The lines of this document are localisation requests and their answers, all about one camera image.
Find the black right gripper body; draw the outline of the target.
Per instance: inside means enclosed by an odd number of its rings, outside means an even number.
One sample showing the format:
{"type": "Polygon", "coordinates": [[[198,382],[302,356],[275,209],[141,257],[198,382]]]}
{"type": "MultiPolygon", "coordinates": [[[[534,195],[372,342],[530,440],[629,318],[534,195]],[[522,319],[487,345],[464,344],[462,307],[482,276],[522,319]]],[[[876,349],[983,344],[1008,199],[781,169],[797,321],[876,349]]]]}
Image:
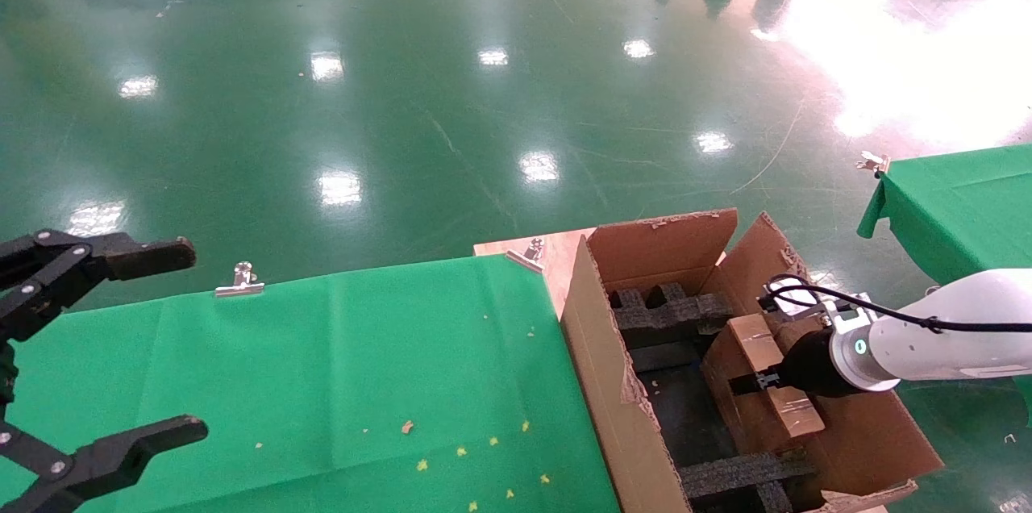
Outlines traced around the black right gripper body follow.
{"type": "Polygon", "coordinates": [[[805,393],[823,398],[844,398],[849,395],[849,383],[832,361],[830,338],[834,330],[807,332],[800,336],[779,363],[779,382],[805,393]]]}

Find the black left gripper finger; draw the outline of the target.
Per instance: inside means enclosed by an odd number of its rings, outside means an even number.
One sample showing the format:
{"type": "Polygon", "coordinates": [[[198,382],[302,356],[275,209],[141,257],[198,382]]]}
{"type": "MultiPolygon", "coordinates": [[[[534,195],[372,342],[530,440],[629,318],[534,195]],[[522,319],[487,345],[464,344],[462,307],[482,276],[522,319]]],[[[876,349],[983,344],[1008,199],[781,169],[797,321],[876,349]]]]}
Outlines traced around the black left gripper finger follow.
{"type": "Polygon", "coordinates": [[[8,503],[4,512],[74,512],[92,499],[139,483],[157,455],[202,442],[209,426],[195,416],[178,416],[99,437],[73,453],[62,452],[38,437],[2,422],[1,454],[36,480],[8,503]]]}
{"type": "Polygon", "coordinates": [[[82,237],[37,231],[1,244],[1,336],[26,343],[105,281],[132,281],[196,265],[185,237],[141,244],[128,234],[82,237]]]}

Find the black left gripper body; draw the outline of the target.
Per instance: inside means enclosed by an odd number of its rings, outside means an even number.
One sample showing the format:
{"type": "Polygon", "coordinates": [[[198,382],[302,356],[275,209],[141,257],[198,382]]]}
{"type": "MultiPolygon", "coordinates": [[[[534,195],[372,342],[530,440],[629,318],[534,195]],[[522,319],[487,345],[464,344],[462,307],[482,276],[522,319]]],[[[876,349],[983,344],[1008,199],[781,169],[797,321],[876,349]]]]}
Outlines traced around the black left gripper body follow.
{"type": "Polygon", "coordinates": [[[15,400],[15,385],[19,368],[15,365],[15,349],[8,343],[1,344],[0,384],[1,409],[15,400]]]}

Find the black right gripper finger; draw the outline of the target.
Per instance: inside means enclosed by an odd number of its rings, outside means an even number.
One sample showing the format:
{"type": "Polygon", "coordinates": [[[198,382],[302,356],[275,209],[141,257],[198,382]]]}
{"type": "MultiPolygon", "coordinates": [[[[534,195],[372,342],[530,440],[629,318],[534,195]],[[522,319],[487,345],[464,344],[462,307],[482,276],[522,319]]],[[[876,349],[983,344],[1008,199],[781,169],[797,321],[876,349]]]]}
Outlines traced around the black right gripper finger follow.
{"type": "Polygon", "coordinates": [[[782,378],[777,370],[746,373],[743,376],[730,378],[727,384],[729,384],[730,391],[733,394],[751,394],[784,387],[782,378]]]}

